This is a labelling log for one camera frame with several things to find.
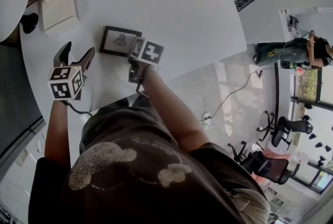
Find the person standing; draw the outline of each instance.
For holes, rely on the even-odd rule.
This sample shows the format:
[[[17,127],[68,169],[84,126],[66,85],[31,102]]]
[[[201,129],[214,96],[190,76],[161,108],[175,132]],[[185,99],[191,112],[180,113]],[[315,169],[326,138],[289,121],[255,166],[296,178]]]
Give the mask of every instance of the person standing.
[[[273,64],[280,60],[287,63],[309,62],[313,67],[328,66],[333,60],[333,50],[326,39],[315,36],[296,38],[287,43],[267,43],[256,47],[253,62],[258,66]]]

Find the cloud graphic on shirt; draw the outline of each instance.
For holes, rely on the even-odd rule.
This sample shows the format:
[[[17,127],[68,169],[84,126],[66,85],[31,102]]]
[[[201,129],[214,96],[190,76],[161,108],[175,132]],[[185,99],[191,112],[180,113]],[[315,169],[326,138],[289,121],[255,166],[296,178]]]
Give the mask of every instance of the cloud graphic on shirt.
[[[114,162],[131,162],[137,154],[133,149],[122,149],[112,142],[95,144],[85,151],[74,164],[68,179],[69,187],[81,190],[91,182],[92,174],[103,170]]]
[[[171,182],[183,182],[186,179],[185,174],[192,172],[188,165],[169,164],[167,169],[158,173],[158,179],[163,187],[169,187]]]

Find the hand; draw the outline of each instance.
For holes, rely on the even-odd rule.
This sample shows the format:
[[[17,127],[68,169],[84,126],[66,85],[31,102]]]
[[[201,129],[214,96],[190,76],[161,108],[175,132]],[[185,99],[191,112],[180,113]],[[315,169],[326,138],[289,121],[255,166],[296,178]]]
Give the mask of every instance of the hand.
[[[139,69],[138,69],[136,75],[137,75],[138,77],[141,77],[142,72],[143,72],[147,67],[149,67],[150,64],[147,64],[147,63],[144,63],[144,62],[138,61],[138,65],[139,65]]]
[[[310,42],[314,42],[314,37],[316,36],[316,34],[314,33],[314,31],[310,31],[310,34],[309,34],[309,41]]]

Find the white table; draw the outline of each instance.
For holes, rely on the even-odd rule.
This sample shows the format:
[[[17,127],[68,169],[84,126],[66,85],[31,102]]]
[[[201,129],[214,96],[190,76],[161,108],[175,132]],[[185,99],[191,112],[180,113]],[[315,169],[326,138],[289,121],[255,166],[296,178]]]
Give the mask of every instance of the white table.
[[[37,104],[46,122],[52,105],[47,73],[57,51],[72,41],[71,61],[78,61],[92,46],[99,49],[104,26],[140,31],[165,47],[159,74],[171,79],[246,50],[246,42],[233,0],[75,0],[81,26],[55,37],[44,34],[38,2],[26,10],[40,23],[30,34],[20,28],[25,67]],[[128,83],[126,58],[96,53],[87,72],[78,110],[95,110],[135,93]],[[78,157],[83,124],[69,109],[72,161]]]

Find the green pants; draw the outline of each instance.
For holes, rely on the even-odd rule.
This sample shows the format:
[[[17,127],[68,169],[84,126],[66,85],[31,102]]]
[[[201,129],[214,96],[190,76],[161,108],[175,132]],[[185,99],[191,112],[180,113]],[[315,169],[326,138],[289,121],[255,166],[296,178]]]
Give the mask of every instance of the green pants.
[[[256,49],[258,66],[273,64],[278,60],[302,63],[308,61],[307,39],[296,38],[287,43],[267,43]]]

